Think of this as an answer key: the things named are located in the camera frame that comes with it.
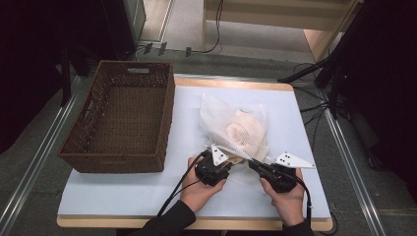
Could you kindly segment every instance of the hand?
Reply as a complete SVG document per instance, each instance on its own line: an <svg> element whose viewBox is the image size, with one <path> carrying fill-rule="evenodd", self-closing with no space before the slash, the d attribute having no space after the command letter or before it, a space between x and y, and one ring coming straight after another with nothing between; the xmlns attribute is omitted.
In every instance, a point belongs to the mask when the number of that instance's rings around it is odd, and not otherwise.
<svg viewBox="0 0 417 236"><path fill-rule="evenodd" d="M188 166L190 166L194 161L193 157L188 158ZM199 181L199 178L196 176L194 167L191 168L187 177L184 179L182 187L186 187L189 184L193 184L196 181ZM180 200L186 204L194 213L199 211L203 206L209 201L209 199L220 192L223 189L226 180L223 179L218 182L214 187L207 186L202 182L195 183L181 192Z"/></svg>
<svg viewBox="0 0 417 236"><path fill-rule="evenodd" d="M301 169L296 169L296 175L303 179ZM297 184L294 189L289 193L279 194L277 193L268 180L261 178L261 184L264 187L264 191L270 196L271 204L278 211L279 216L282 219L282 223L285 226L292 226L304 221L303 217L303 198L304 188Z"/></svg>

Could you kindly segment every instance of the white table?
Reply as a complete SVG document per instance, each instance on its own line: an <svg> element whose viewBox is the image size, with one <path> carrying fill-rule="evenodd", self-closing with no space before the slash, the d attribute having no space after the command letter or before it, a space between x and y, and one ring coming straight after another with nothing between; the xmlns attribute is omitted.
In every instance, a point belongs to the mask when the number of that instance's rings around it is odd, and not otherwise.
<svg viewBox="0 0 417 236"><path fill-rule="evenodd" d="M268 111L268 155L278 156L289 151L315 163L292 86L200 79L175 78L164 171L81 174L73 170L58 210L60 226L139 228L155 216L185 172L187 158L198 154L207 141L200 127L203 92L231 106L264 105ZM312 228L330 230L332 221L318 171L303 169L302 172L312 196ZM198 212L197 221L189 228L280 230L279 216L270 205L269 196L261 191L259 176L250 169L247 174L254 176L253 183L239 182L233 179L232 173L223 190Z"/></svg>

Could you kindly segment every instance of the floor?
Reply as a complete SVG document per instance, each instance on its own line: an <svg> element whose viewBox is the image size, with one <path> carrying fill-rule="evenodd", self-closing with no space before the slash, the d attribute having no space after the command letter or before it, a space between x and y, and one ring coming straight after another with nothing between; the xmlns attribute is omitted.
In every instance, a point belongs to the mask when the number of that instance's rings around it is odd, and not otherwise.
<svg viewBox="0 0 417 236"><path fill-rule="evenodd" d="M150 53L144 54L140 49L130 60L170 61L177 74L240 77L261 82L275 82L307 66L300 63L314 63L307 42L298 29L260 29L234 24L220 25L221 47L216 47L218 51L186 57L184 49L200 50L202 40L202 34L196 31L202 27L200 22L189 21L191 26L184 25L182 16L185 13L189 13L187 16L190 18L199 16L198 11L186 7L200 8L201 5L197 1L189 4L190 1L175 0L160 41L154 40ZM208 23L206 48L216 41L213 27L214 23ZM167 50L159 56L157 47L161 42L167 42ZM96 64L91 62L90 66L94 70ZM1 236L115 234L114 229L62 228L56 224L57 208L71 171L71 167L57 157L57 152L84 101L92 76L93 73L80 78L74 74L72 107L67 111L60 109L62 94L58 92L16 143L0 154L0 209L4 211L0 220ZM317 95L327 95L326 90L312 86L313 80L311 74L293 83L300 109L317 105L320 102ZM317 111L303 112L303 119L310 120ZM51 124L56 123L57 117L62 118L62 122L52 127L56 133L51 134ZM389 171L376 171L369 167L366 151L348 119L340 116L334 121L327 112L320 117L306 125L306 133L329 209L338 222L338 231L334 235L414 235L417 206L403 181ZM339 131L334 127L339 128L343 139L335 138ZM39 152L39 147L44 147L45 152ZM23 191L24 179L30 179L27 192ZM374 209L376 216L368 214L366 209Z"/></svg>

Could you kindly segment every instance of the brown woven basket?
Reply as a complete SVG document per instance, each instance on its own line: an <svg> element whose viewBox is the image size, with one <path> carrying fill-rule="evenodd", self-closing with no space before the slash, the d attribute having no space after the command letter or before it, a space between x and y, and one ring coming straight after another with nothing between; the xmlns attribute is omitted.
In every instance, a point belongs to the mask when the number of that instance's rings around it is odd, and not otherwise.
<svg viewBox="0 0 417 236"><path fill-rule="evenodd" d="M174 92L170 63L101 61L59 156L82 173L162 171Z"/></svg>

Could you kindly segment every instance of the black sleeve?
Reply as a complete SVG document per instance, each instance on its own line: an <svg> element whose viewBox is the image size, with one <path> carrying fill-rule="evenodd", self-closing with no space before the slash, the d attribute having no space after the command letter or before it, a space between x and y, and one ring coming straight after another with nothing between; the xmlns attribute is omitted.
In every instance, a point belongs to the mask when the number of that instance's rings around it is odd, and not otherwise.
<svg viewBox="0 0 417 236"><path fill-rule="evenodd" d="M282 230L285 236L314 236L313 230L306 221L293 226L283 225Z"/></svg>
<svg viewBox="0 0 417 236"><path fill-rule="evenodd" d="M181 201L178 201L166 214L150 219L144 228L129 236L177 236L182 230L196 221L196 215Z"/></svg>

